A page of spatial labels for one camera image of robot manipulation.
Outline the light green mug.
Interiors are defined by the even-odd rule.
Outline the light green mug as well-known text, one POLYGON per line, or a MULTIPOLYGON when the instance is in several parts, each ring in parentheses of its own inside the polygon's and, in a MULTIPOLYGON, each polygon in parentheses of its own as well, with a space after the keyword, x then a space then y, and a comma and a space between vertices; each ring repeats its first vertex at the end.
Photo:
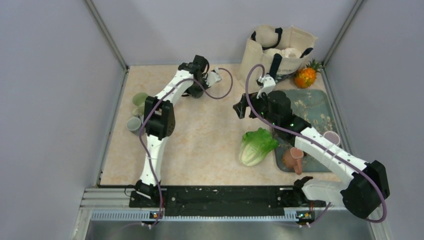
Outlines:
POLYGON ((135 108, 132 110, 133 116, 142 116, 145 111, 145 101, 149 95, 145 92, 139 92, 132 98, 135 108))

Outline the pink mug large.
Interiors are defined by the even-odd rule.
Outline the pink mug large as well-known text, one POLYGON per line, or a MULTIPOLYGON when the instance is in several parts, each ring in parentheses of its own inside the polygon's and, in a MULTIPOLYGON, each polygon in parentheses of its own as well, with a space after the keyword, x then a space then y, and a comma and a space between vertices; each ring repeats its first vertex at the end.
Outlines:
POLYGON ((282 155, 283 164, 294 172, 297 175, 301 175, 303 172, 302 169, 302 159, 304 157, 304 152, 296 147, 291 147, 287 149, 282 155))

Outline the grey blue mug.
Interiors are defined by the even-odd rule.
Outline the grey blue mug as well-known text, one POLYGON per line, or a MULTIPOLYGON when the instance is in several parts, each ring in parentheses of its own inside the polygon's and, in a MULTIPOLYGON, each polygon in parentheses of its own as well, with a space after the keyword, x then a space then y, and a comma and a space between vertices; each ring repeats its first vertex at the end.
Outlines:
POLYGON ((129 118, 126 122, 126 129, 135 135, 140 134, 141 126, 142 126, 142 120, 136 116, 129 118))

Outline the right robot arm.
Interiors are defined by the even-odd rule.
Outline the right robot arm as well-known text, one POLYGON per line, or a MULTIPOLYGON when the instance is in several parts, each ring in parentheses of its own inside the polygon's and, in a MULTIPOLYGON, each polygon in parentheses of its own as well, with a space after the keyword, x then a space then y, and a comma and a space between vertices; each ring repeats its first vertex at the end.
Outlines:
POLYGON ((325 138, 308 121, 293 113, 291 101, 282 90, 244 93, 232 108, 239 119, 250 108, 250 118, 269 125, 280 139, 339 177, 340 181, 302 178, 294 184, 300 187, 293 192, 297 205, 307 206, 318 200, 342 205, 354 216, 371 223, 382 223, 387 218, 390 188, 386 167, 378 160, 367 162, 355 157, 325 138))

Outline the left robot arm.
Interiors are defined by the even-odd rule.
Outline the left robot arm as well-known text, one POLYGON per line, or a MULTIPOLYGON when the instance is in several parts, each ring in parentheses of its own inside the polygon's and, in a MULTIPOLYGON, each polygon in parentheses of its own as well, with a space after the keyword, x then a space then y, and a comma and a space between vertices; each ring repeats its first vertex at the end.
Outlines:
POLYGON ((146 156, 141 176, 135 184, 135 192, 149 207, 160 202, 161 166, 166 143, 176 127, 174 107, 183 94, 194 98, 203 95, 208 88, 205 75, 208 60, 196 55, 193 61, 178 66, 172 80, 155 96, 145 101, 143 129, 146 137, 146 156))

